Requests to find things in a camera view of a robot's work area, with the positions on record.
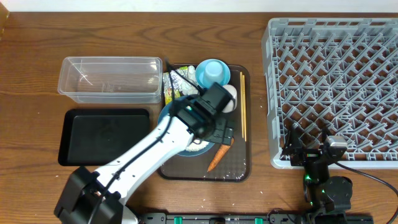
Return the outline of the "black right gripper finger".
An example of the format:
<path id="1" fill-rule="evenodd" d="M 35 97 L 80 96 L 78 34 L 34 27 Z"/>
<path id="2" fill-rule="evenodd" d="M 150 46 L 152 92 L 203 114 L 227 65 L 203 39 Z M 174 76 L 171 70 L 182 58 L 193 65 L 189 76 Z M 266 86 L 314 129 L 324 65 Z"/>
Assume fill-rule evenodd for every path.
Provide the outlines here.
<path id="1" fill-rule="evenodd" d="M 330 143 L 328 142 L 328 136 L 331 136 L 331 132 L 327 126 L 322 128 L 322 144 L 320 146 L 321 149 L 328 149 Z"/>
<path id="2" fill-rule="evenodd" d="M 291 127 L 287 135 L 287 141 L 282 148 L 282 156 L 289 156 L 290 160 L 294 160 L 300 153 L 302 153 L 302 143 L 300 142 L 299 134 L 295 128 Z"/>

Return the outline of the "white tissue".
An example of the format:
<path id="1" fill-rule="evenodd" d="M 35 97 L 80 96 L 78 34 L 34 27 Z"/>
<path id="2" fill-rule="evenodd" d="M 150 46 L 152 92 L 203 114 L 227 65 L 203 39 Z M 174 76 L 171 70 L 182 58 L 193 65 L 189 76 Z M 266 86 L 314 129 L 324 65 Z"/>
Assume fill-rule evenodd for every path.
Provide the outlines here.
<path id="1" fill-rule="evenodd" d="M 183 83 L 181 84 L 181 92 L 183 93 L 183 95 L 198 94 L 198 90 L 196 89 L 196 86 L 198 85 L 198 83 L 195 80 L 195 76 L 188 74 L 187 80 L 190 81 L 193 85 L 189 84 L 188 82 L 186 82 L 184 80 Z"/>

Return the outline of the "orange carrot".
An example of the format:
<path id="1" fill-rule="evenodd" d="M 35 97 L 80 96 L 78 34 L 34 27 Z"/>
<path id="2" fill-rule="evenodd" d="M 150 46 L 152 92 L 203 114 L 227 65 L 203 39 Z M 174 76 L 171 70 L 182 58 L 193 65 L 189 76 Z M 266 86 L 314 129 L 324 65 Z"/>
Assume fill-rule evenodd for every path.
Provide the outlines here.
<path id="1" fill-rule="evenodd" d="M 230 145 L 222 144 L 219 147 L 217 153 L 215 154 L 213 160 L 210 162 L 210 165 L 207 168 L 207 172 L 211 172 L 220 163 L 224 155 L 228 152 L 228 150 L 233 144 L 234 144 L 234 138 L 232 138 Z"/>

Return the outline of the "foil snack wrapper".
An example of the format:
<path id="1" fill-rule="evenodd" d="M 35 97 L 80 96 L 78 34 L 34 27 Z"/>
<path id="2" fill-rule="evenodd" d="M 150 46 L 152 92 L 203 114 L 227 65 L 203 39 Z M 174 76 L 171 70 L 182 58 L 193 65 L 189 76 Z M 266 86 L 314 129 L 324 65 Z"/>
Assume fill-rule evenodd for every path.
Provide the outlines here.
<path id="1" fill-rule="evenodd" d="M 180 67 L 177 69 L 178 73 L 181 74 L 186 79 L 188 74 L 195 76 L 195 70 L 196 69 L 193 65 Z M 170 81 L 172 81 L 174 86 L 175 99 L 180 98 L 181 96 L 187 96 L 183 95 L 183 93 L 181 92 L 181 84 L 183 83 L 184 79 L 178 76 L 175 70 L 171 71 L 171 74 L 169 74 L 169 72 L 163 73 L 162 78 L 163 78 L 164 98 L 166 105 L 172 101 L 172 87 Z"/>

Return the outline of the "white rice pile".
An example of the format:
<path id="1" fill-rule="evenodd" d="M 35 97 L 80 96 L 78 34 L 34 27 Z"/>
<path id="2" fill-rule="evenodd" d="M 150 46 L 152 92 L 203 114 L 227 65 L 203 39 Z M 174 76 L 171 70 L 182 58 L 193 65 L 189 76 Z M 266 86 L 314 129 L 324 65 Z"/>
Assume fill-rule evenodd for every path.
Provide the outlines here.
<path id="1" fill-rule="evenodd" d="M 185 150 L 188 152 L 197 152 L 207 147 L 208 144 L 209 142 L 207 141 L 196 139 Z"/>

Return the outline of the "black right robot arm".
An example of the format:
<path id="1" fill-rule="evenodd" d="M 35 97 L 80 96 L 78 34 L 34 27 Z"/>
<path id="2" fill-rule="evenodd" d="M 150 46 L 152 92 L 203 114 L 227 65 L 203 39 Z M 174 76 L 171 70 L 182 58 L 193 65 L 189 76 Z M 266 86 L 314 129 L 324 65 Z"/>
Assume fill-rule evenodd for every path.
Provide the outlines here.
<path id="1" fill-rule="evenodd" d="M 346 152 L 348 143 L 341 136 L 322 130 L 322 145 L 318 149 L 305 147 L 294 128 L 289 130 L 282 155 L 290 157 L 290 165 L 303 167 L 305 200 L 311 209 L 295 218 L 295 223 L 347 224 L 346 211 L 351 208 L 352 181 L 343 176 L 331 176 L 329 165 Z"/>

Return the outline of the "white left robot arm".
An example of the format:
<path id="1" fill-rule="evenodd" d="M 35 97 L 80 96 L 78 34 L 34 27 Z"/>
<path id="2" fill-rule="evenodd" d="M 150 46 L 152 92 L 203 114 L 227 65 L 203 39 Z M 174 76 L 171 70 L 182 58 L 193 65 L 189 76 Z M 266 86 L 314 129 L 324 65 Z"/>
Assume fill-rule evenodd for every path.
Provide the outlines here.
<path id="1" fill-rule="evenodd" d="M 77 168 L 55 206 L 62 223 L 138 223 L 126 203 L 153 172 L 194 140 L 230 145 L 234 123 L 225 100 L 187 96 L 169 103 L 157 127 L 130 150 L 90 172 Z"/>

